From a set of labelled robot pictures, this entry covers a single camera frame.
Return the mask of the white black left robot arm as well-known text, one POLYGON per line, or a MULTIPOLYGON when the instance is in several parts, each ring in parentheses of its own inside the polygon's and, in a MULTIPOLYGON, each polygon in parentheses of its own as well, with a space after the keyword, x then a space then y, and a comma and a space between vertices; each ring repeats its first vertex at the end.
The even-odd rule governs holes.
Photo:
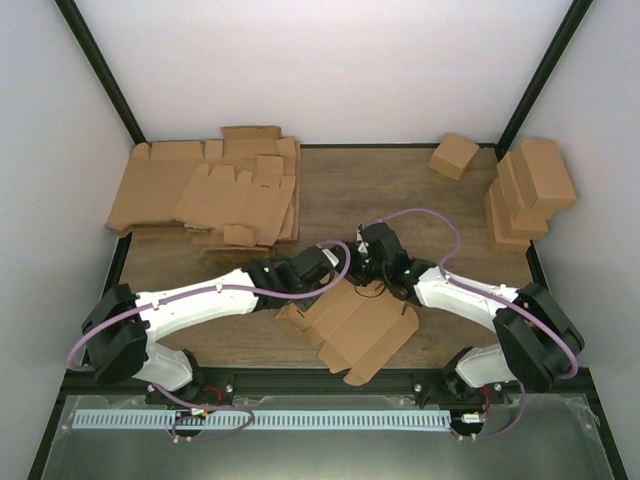
POLYGON ((127 284, 116 285, 81 327, 89 369, 100 385, 135 379, 181 403, 194 403, 205 382, 195 356, 162 345, 162 339, 219 318, 317 299, 340 282, 350 263, 348 247, 337 242, 292 258, 252 260, 218 278, 172 290, 135 293, 127 284))

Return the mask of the brown cardboard box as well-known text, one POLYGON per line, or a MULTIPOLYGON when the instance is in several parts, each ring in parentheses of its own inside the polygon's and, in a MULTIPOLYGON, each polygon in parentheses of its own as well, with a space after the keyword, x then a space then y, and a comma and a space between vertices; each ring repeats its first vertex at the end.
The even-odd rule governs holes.
POLYGON ((419 328, 413 308, 380 281, 358 287, 343 280, 309 307, 291 303, 276 321, 293 338, 318 346, 318 358, 344 383, 368 383, 419 328))

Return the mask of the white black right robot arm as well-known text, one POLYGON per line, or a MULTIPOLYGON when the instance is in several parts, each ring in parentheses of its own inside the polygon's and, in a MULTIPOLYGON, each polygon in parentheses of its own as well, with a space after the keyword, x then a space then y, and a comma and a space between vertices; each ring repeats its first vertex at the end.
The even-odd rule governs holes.
POLYGON ((465 403, 482 387, 511 381, 546 393, 557 380, 576 375, 584 338, 546 287, 496 286, 453 274, 411 257, 383 222, 359 227, 349 248, 353 283, 380 280, 400 301, 452 313, 496 334, 496 344, 466 347, 444 367, 451 400, 465 403))

